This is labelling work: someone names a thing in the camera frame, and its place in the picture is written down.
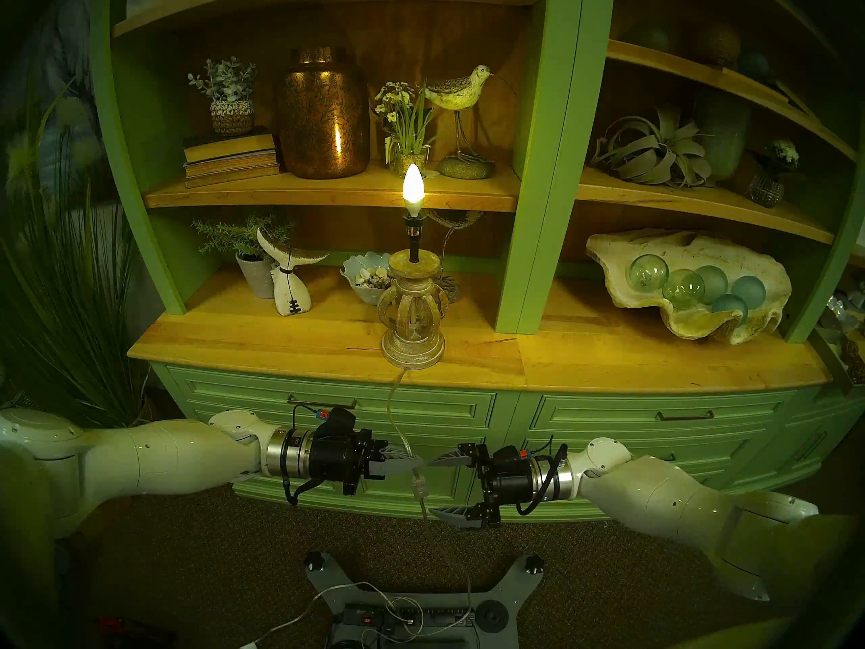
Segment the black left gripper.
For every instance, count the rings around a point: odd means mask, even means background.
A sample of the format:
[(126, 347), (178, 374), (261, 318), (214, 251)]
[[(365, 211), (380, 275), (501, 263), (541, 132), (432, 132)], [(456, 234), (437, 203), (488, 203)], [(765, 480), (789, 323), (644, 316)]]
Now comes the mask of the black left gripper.
[(313, 434), (312, 488), (332, 482), (341, 485), (344, 496), (353, 497), (362, 479), (383, 481), (422, 465), (423, 459), (406, 457), (404, 448), (375, 439), (369, 429), (324, 422)]

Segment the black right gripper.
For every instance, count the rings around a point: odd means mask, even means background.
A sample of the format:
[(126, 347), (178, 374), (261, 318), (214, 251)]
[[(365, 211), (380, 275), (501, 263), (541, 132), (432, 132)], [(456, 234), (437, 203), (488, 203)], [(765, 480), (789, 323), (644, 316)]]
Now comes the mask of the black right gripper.
[(528, 453), (514, 446), (490, 453), (485, 444), (462, 443), (426, 462), (429, 467), (468, 466), (475, 471), (482, 500), (472, 507), (437, 507), (429, 513), (453, 527), (487, 529), (501, 523), (501, 507), (528, 504), (534, 496), (534, 481)]

